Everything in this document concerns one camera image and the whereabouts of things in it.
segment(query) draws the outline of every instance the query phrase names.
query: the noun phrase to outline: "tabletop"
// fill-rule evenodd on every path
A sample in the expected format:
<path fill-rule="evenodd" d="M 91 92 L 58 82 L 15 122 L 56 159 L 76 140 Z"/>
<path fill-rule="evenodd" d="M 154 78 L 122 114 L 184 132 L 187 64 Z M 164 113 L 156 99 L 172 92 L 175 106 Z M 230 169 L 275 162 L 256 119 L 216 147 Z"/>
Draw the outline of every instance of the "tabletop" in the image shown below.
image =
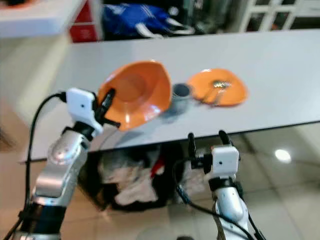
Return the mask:
<path fill-rule="evenodd" d="M 106 126 L 91 151 L 214 136 L 220 129 L 239 133 L 320 121 L 320 30 L 186 36 L 73 44 L 52 92 L 71 87 L 96 92 L 122 65 L 155 59 L 172 84 L 186 82 L 204 69 L 224 68 L 246 85 L 247 100 L 234 107 L 210 108 L 195 102 L 175 119 L 160 116 L 127 132 Z M 48 147 L 71 126 L 59 103 L 38 122 L 32 158 L 45 158 Z"/>

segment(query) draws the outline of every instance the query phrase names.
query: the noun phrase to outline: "small cup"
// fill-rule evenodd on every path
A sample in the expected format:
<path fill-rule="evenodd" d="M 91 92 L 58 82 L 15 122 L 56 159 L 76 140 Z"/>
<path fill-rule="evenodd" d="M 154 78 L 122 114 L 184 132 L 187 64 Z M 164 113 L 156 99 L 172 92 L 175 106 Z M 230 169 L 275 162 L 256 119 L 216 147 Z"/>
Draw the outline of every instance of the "small cup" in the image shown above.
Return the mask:
<path fill-rule="evenodd" d="M 176 115 L 186 112 L 190 105 L 191 95 L 191 88 L 187 84 L 174 84 L 172 87 L 172 99 L 169 111 Z"/>

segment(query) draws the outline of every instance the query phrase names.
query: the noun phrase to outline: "orange plate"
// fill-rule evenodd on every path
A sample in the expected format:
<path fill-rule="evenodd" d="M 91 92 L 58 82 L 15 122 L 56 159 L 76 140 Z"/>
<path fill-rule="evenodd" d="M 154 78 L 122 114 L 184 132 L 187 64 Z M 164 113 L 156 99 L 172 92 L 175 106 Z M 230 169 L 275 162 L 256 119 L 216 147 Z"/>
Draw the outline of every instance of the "orange plate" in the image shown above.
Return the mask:
<path fill-rule="evenodd" d="M 105 117 L 120 122 L 120 130 L 138 127 L 168 109 L 171 101 L 170 77 L 164 66 L 154 60 L 120 67 L 100 86 L 100 104 L 110 88 L 116 90 Z"/>
<path fill-rule="evenodd" d="M 192 76 L 188 84 L 192 86 L 193 97 L 201 100 L 211 91 L 208 97 L 203 100 L 206 104 L 212 104 L 221 88 L 214 88 L 212 82 L 215 80 L 228 81 L 231 83 L 223 93 L 219 106 L 232 106 L 244 102 L 247 98 L 247 89 L 242 81 L 231 71 L 221 68 L 206 69 Z"/>

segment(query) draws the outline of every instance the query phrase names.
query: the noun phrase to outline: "tiled floor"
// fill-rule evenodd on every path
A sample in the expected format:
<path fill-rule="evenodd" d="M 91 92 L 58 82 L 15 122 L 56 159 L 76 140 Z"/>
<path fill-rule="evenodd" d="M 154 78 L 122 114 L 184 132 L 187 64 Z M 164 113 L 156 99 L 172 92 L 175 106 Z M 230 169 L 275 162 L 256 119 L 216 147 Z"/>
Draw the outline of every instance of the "tiled floor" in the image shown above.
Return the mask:
<path fill-rule="evenodd" d="M 242 161 L 238 180 L 256 225 L 268 240 L 320 239 L 320 156 L 294 128 L 248 133 L 241 142 Z M 274 157 L 276 149 L 291 153 L 292 162 Z M 22 204 L 24 169 L 17 156 L 0 156 L 0 237 L 16 219 Z M 33 179 L 43 163 L 32 166 Z M 211 208 L 206 188 L 196 203 Z M 216 239 L 217 228 L 210 215 L 183 204 L 170 204 L 144 212 L 98 212 L 77 189 L 62 229 L 65 240 L 195 240 Z"/>

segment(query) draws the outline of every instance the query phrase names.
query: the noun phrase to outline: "white shelf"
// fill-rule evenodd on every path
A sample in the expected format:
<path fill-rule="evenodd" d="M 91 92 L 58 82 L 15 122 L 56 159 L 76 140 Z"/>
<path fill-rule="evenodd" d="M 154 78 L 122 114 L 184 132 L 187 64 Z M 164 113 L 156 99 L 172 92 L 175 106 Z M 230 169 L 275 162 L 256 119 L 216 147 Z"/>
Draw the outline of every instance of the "white shelf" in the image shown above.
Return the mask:
<path fill-rule="evenodd" d="M 59 34 L 83 3 L 84 0 L 37 0 L 21 8 L 0 9 L 0 38 Z"/>

